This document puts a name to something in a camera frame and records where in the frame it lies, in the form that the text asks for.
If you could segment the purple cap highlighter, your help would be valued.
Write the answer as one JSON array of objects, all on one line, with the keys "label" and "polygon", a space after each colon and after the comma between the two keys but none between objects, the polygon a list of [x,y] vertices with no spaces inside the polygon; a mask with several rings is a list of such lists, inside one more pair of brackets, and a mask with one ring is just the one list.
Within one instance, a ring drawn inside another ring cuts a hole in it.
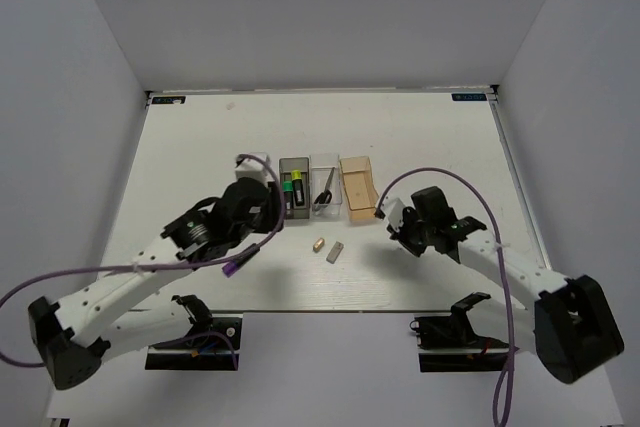
[{"label": "purple cap highlighter", "polygon": [[241,253],[237,254],[232,261],[226,263],[221,269],[222,273],[227,278],[232,277],[259,252],[260,248],[256,244],[251,244]]}]

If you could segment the green cap highlighter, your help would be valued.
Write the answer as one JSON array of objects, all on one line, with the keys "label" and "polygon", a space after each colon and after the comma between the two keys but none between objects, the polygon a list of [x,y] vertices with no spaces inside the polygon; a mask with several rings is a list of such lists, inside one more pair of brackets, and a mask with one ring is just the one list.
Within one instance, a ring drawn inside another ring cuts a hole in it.
[{"label": "green cap highlighter", "polygon": [[289,213],[295,207],[294,188],[291,181],[284,181],[282,183],[282,190],[285,200],[285,209]]}]

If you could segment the yellow cap highlighter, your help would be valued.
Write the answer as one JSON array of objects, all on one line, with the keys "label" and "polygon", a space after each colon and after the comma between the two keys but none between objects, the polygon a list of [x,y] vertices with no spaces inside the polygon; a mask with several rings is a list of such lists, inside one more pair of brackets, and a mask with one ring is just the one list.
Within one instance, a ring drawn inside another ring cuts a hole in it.
[{"label": "yellow cap highlighter", "polygon": [[291,182],[294,192],[294,202],[296,206],[303,207],[305,205],[305,190],[302,173],[299,170],[291,172]]}]

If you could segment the black handled scissors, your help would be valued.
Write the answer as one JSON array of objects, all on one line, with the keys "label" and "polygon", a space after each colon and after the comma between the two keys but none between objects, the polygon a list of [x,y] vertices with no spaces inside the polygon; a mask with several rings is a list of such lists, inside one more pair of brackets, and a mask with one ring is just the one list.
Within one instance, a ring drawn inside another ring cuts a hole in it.
[{"label": "black handled scissors", "polygon": [[314,200],[314,204],[313,204],[314,212],[318,212],[326,208],[331,203],[332,197],[333,197],[331,186],[333,182],[334,173],[335,173],[335,168],[332,167],[327,176],[323,190],[317,195],[317,197]]}]

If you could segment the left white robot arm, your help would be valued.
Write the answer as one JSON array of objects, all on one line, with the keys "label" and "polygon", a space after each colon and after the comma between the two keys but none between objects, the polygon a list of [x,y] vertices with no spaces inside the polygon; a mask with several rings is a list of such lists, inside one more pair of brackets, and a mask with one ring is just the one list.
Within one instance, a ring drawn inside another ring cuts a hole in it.
[{"label": "left white robot arm", "polygon": [[241,178],[222,196],[205,198],[167,224],[123,273],[109,273],[57,301],[40,297],[28,307],[30,331],[54,387],[72,389],[111,359],[147,346],[199,346],[222,333],[195,295],[173,295],[159,307],[139,305],[160,290],[220,260],[233,275],[256,255],[251,244],[226,259],[252,234],[281,229],[276,182]]}]

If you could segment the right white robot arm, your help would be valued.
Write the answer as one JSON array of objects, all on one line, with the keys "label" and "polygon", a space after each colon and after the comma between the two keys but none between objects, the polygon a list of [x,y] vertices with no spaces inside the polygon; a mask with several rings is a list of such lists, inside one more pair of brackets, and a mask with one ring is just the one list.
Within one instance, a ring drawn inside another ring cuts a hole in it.
[{"label": "right white robot arm", "polygon": [[422,189],[411,200],[405,205],[394,198],[377,209],[391,239],[416,257],[433,248],[495,284],[507,285],[509,299],[519,303],[511,309],[513,324],[507,326],[502,322],[507,305],[472,293],[429,328],[428,348],[472,346],[484,337],[514,343],[517,350],[536,355],[564,384],[623,353],[621,332],[596,280],[548,270],[503,246],[479,220],[457,217],[438,187]]}]

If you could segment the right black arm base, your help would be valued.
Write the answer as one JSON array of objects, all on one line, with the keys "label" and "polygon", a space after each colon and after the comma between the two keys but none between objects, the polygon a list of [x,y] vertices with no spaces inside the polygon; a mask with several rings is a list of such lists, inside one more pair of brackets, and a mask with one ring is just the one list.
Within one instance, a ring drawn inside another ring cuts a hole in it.
[{"label": "right black arm base", "polygon": [[480,321],[469,314],[502,305],[491,296],[474,292],[455,302],[447,312],[416,314],[409,324],[415,335],[421,373],[499,372],[506,366],[505,334],[482,335]]}]

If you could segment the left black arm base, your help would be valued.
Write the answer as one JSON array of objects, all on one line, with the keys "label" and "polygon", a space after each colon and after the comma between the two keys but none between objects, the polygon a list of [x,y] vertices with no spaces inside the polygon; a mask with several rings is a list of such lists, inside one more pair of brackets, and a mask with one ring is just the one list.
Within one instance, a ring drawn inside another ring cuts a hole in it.
[{"label": "left black arm base", "polygon": [[211,311],[195,295],[173,296],[190,323],[179,340],[150,347],[148,371],[237,371],[240,360],[243,315]]}]

